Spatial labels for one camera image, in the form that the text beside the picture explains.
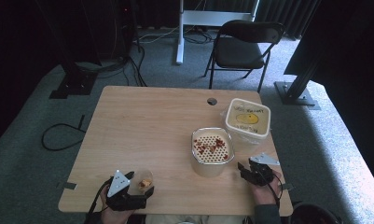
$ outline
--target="hand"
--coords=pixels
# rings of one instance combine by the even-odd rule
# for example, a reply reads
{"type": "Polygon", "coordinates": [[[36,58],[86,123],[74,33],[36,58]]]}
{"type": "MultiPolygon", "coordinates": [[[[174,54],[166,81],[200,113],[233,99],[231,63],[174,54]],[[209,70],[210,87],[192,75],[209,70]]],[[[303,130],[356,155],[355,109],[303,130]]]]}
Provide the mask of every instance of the hand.
{"type": "Polygon", "coordinates": [[[129,211],[114,211],[106,204],[105,194],[108,192],[109,185],[104,186],[102,192],[100,192],[100,198],[102,199],[102,222],[103,224],[125,224],[128,221],[135,210],[129,211]]]}
{"type": "MultiPolygon", "coordinates": [[[[273,170],[273,174],[277,177],[281,178],[282,174],[273,170]]],[[[279,186],[279,180],[274,177],[273,180],[270,182],[271,187],[273,188],[276,196],[279,196],[281,188],[279,186]]],[[[253,185],[250,184],[250,189],[253,192],[254,201],[256,205],[261,204],[276,204],[276,200],[274,198],[273,192],[271,192],[270,188],[265,186],[253,185]]]]}

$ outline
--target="wooden table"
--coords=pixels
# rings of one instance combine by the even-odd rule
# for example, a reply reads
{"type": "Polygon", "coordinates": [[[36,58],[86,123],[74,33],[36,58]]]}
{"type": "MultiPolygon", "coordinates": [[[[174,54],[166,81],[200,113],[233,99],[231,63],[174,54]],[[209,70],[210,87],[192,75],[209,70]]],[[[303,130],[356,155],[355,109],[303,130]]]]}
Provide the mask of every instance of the wooden table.
{"type": "MultiPolygon", "coordinates": [[[[106,87],[94,111],[69,176],[75,189],[64,189],[63,212],[88,212],[99,187],[116,170],[123,174],[148,168],[155,192],[141,214],[253,215],[254,202],[237,162],[277,153],[271,135],[259,145],[233,142],[235,158],[212,178],[197,175],[190,163],[191,135],[204,127],[223,127],[221,112],[233,98],[260,102],[253,91],[192,90],[146,87],[106,87]],[[216,105],[209,105],[215,98],[216,105]]],[[[282,173],[280,166],[271,166],[282,173]]],[[[96,211],[101,208],[100,199],[96,211]]],[[[287,190],[280,214],[292,214],[287,190]]]]}

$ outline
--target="person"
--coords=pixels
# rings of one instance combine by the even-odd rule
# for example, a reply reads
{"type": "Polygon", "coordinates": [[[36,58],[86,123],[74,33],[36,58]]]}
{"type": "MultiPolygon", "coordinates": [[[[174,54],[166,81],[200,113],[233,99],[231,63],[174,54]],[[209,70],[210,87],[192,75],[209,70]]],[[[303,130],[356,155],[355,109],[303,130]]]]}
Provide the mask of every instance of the person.
{"type": "MultiPolygon", "coordinates": [[[[281,178],[281,174],[273,170],[273,174],[281,178]]],[[[276,195],[280,194],[281,188],[279,186],[279,179],[273,178],[270,185],[276,195]]],[[[276,204],[276,199],[268,186],[258,186],[249,184],[253,199],[255,201],[255,216],[256,224],[277,224],[282,223],[280,219],[279,208],[276,204]]],[[[100,193],[103,208],[101,212],[101,222],[103,224],[126,224],[129,217],[134,213],[130,211],[114,211],[106,205],[105,194],[108,191],[108,186],[104,187],[100,193]]],[[[193,223],[193,224],[241,224],[245,217],[237,216],[175,216],[175,215],[147,215],[145,219],[146,224],[156,223],[193,223]]]]}

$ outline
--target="white plastic container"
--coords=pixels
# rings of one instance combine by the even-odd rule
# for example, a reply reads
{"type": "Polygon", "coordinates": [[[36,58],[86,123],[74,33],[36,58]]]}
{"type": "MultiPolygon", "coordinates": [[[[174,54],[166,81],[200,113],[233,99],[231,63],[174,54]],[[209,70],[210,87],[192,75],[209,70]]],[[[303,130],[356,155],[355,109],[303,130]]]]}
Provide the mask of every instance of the white plastic container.
{"type": "Polygon", "coordinates": [[[230,102],[225,123],[228,131],[257,140],[265,139],[270,131],[270,109],[235,98],[230,102]]]}
{"type": "Polygon", "coordinates": [[[233,158],[233,145],[225,129],[201,128],[192,134],[191,164],[198,175],[218,176],[233,158]]]}

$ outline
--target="yellow oval drawing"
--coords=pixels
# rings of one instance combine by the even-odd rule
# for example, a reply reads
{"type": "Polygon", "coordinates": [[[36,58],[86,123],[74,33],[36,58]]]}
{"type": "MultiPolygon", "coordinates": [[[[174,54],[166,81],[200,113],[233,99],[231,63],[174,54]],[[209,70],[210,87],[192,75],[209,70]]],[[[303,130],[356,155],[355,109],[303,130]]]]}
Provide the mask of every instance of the yellow oval drawing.
{"type": "Polygon", "coordinates": [[[240,114],[236,116],[236,120],[244,124],[255,124],[255,123],[258,123],[259,118],[257,115],[250,113],[250,114],[240,114]]]}

